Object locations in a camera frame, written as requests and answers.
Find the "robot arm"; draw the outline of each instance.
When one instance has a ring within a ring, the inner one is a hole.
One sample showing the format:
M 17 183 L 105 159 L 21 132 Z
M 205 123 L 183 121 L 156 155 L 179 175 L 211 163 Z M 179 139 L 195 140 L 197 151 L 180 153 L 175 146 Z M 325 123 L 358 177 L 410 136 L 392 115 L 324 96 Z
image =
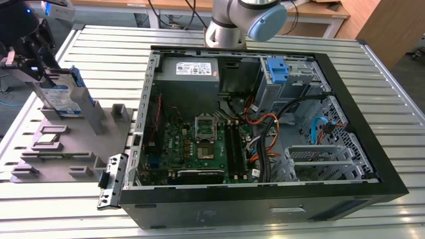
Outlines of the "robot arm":
M 285 21 L 286 8 L 280 0 L 216 0 L 205 44 L 208 47 L 244 48 L 245 34 L 255 41 L 266 41 Z
M 49 2 L 67 4 L 64 0 Z M 0 68 L 24 82 L 55 86 L 47 73 L 47 68 L 60 69 L 53 36 L 47 20 L 37 18 L 23 0 L 0 0 L 0 44 L 7 53 L 0 56 Z

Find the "blue drive bay latch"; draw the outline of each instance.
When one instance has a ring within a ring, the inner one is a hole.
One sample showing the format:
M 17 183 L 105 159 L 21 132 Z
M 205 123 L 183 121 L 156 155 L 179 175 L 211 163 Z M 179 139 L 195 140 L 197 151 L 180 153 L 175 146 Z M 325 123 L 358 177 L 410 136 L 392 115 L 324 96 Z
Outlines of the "blue drive bay latch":
M 289 66 L 286 66 L 284 58 L 268 57 L 266 67 L 272 75 L 272 82 L 285 83 L 289 77 Z

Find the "metal bracket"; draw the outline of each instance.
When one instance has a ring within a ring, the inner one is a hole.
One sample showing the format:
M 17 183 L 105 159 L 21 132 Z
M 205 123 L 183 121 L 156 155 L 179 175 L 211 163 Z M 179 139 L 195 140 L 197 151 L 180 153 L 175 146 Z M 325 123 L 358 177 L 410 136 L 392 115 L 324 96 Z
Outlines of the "metal bracket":
M 120 153 L 108 159 L 107 171 L 103 172 L 99 179 L 100 191 L 97 210 L 120 209 L 119 201 L 123 189 L 123 180 L 125 174 L 128 155 Z

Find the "floor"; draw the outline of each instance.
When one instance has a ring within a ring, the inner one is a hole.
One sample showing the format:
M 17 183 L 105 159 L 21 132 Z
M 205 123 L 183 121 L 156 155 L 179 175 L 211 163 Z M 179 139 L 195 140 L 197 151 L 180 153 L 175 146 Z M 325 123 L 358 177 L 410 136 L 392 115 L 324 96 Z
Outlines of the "floor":
M 125 26 L 125 27 L 149 27 L 149 20 L 145 19 L 144 14 L 133 15 L 131 13 L 111 13 L 111 12 L 77 12 L 76 21 L 73 23 L 56 20 L 53 18 L 45 17 L 48 19 L 49 27 L 53 33 L 56 45 L 60 46 L 64 42 L 72 25 L 75 23 L 84 23 L 88 25 L 108 25 L 108 26 Z M 204 21 L 208 23 L 208 17 L 203 17 Z M 189 22 L 189 17 L 184 16 L 177 20 L 181 25 Z M 191 30 L 201 30 L 203 25 L 197 19 L 195 19 Z M 394 69 L 392 74 L 398 80 L 405 91 L 410 95 L 412 99 L 417 103 L 422 111 L 425 111 L 425 59 L 418 61 L 412 61 L 409 56 L 405 56 Z M 7 133 L 7 130 L 13 122 L 15 117 L 20 111 L 20 106 L 25 103 L 25 100 L 31 94 L 31 89 L 25 83 L 12 79 L 9 77 L 1 77 L 4 84 L 9 85 L 9 93 L 0 94 L 0 102 L 7 103 L 12 106 L 5 106 L 0 104 L 0 140 Z

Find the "motherboard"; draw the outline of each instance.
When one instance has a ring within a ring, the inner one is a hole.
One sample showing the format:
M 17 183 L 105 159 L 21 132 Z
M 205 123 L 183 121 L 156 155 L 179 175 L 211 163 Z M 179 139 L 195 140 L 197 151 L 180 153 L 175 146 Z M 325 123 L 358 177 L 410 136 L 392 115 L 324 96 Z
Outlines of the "motherboard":
M 165 124 L 161 155 L 147 155 L 143 185 L 249 183 L 244 147 L 251 126 L 200 115 Z

